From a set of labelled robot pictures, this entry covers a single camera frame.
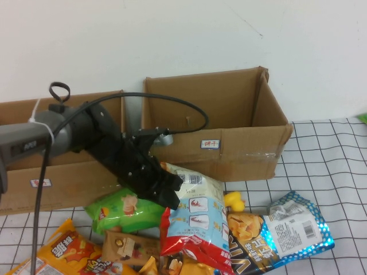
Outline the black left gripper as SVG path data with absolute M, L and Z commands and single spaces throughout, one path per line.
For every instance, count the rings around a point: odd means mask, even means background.
M 149 155 L 155 139 L 155 135 L 105 136 L 96 143 L 96 160 L 138 197 L 176 210 L 180 203 L 176 192 L 183 180 Z

